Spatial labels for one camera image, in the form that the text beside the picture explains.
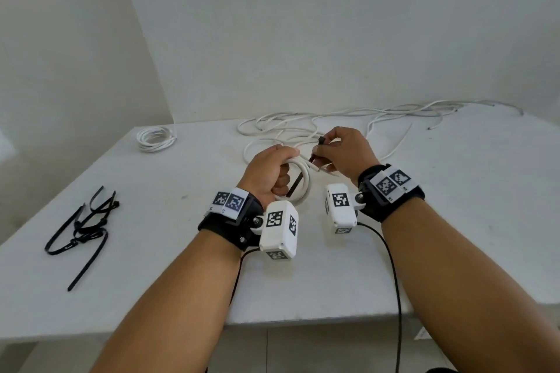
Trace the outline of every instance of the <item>table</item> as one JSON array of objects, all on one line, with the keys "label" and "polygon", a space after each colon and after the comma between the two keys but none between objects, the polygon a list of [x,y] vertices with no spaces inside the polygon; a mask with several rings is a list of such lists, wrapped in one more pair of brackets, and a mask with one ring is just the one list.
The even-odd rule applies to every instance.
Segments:
[{"label": "table", "polygon": [[[363,130],[368,119],[321,121],[324,130],[334,125]],[[430,204],[538,303],[560,306],[560,129],[506,107],[467,107],[428,131],[435,121],[380,123],[370,141],[381,156],[412,122],[388,161],[411,173]],[[235,131],[237,122],[176,124],[177,142],[155,154],[139,152],[139,129],[131,130],[6,241],[0,247],[0,339],[112,332],[192,240],[215,192],[234,187],[241,177],[242,148],[252,138]],[[311,146],[303,148],[310,151]],[[389,259],[379,238],[363,228],[334,235],[323,193],[327,183],[342,179],[311,174],[310,196],[298,207],[296,258],[274,262],[262,253],[249,255],[228,324],[347,321],[397,313]],[[99,241],[59,256],[43,248],[102,184],[107,187],[102,196],[116,190],[121,207],[109,217],[105,249],[67,292]],[[66,243],[69,235],[68,229],[59,242]],[[406,297],[403,311],[411,312]]]}]

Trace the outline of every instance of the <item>hand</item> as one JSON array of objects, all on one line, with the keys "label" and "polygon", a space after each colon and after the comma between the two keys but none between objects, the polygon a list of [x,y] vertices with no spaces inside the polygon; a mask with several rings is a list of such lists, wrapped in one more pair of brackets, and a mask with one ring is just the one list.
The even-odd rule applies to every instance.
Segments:
[{"label": "hand", "polygon": [[380,164],[371,146],[356,129],[335,127],[325,135],[325,143],[313,148],[319,167],[332,163],[327,171],[340,171],[358,186],[358,177],[371,166]]},{"label": "hand", "polygon": [[290,167],[285,162],[299,154],[298,149],[289,146],[275,145],[265,149],[255,155],[237,187],[253,193],[266,210],[268,204],[276,200],[274,195],[288,193]]}]

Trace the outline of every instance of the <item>coiled white cable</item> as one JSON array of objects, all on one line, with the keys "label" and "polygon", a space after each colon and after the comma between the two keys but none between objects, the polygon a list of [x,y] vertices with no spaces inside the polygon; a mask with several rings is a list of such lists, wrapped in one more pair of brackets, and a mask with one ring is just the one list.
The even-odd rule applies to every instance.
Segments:
[{"label": "coiled white cable", "polygon": [[175,143],[177,136],[169,127],[155,126],[140,130],[136,135],[136,140],[142,152],[157,152]]},{"label": "coiled white cable", "polygon": [[[264,136],[275,132],[277,133],[276,136],[274,137],[259,137],[254,141],[249,142],[245,146],[245,148],[243,149],[243,160],[248,164],[250,162],[250,159],[247,156],[247,150],[249,149],[249,147],[251,147],[251,145],[257,142],[269,141],[272,144],[281,143],[283,145],[288,145],[293,147],[298,147],[306,143],[316,144],[318,142],[318,138],[320,136],[323,136],[327,132],[327,131],[319,131],[319,127],[315,123],[315,121],[318,118],[365,117],[369,115],[374,115],[374,118],[368,123],[365,130],[364,135],[367,139],[371,134],[371,132],[373,131],[374,125],[378,122],[390,121],[392,119],[397,119],[397,118],[402,118],[407,116],[436,117],[439,119],[439,122],[434,126],[428,127],[428,130],[433,130],[441,125],[445,116],[451,115],[457,112],[459,109],[471,104],[480,104],[480,105],[488,105],[488,106],[494,106],[496,104],[505,105],[517,109],[520,115],[524,114],[522,109],[517,108],[514,105],[510,105],[508,103],[503,103],[499,101],[490,101],[488,99],[459,100],[459,101],[441,100],[441,101],[433,101],[426,104],[413,103],[413,104],[397,105],[393,108],[385,108],[385,109],[349,108],[349,109],[343,109],[343,110],[329,112],[325,114],[317,114],[312,112],[276,112],[276,113],[263,115],[262,117],[258,117],[258,118],[246,119],[237,125],[237,131],[238,133],[244,136]],[[301,121],[301,120],[308,120],[311,123],[311,127],[290,125],[291,122]],[[242,129],[242,126],[245,124],[251,124],[253,130],[247,130],[247,126],[245,127],[245,129]],[[405,137],[408,135],[411,128],[412,128],[412,124],[410,124],[410,126],[405,131],[405,133],[403,134],[399,142],[395,145],[393,150],[391,150],[385,156],[379,158],[380,161],[387,159],[388,157],[392,156],[395,153],[395,151],[399,148],[401,143],[403,143]],[[290,132],[295,134],[291,134],[291,136],[281,139],[280,136],[284,132]],[[288,199],[294,205],[298,205],[299,203],[305,200],[311,188],[311,177],[309,174],[309,168],[315,171],[327,172],[325,170],[327,166],[323,166],[322,168],[319,169],[316,165],[310,163],[301,155],[298,158],[289,160],[288,162],[291,164],[295,164],[299,167],[299,169],[304,175],[304,182],[296,196],[292,196],[291,198],[277,197],[276,199]]]}]

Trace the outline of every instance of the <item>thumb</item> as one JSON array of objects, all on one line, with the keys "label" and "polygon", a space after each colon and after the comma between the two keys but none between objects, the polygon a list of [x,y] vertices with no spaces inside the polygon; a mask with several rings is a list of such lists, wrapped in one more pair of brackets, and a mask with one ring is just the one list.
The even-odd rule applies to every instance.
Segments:
[{"label": "thumb", "polygon": [[291,158],[295,158],[300,154],[300,150],[291,146],[277,147],[276,151],[270,154],[270,157],[278,164],[283,164]]},{"label": "thumb", "polygon": [[332,161],[333,157],[336,156],[337,147],[331,145],[317,145],[313,148],[313,154],[315,156],[320,156],[322,158],[327,158]]}]

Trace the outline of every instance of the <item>floor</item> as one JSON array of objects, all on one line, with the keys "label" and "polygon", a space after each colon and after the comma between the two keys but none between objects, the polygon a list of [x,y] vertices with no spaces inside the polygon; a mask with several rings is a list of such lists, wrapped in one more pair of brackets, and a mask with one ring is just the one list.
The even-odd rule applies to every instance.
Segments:
[{"label": "floor", "polygon": [[[226,329],[212,356],[211,373],[393,372],[395,320],[276,328]],[[452,367],[431,340],[414,341],[419,327],[405,324],[400,371],[424,373]],[[39,343],[19,373],[87,373],[100,339]]]}]

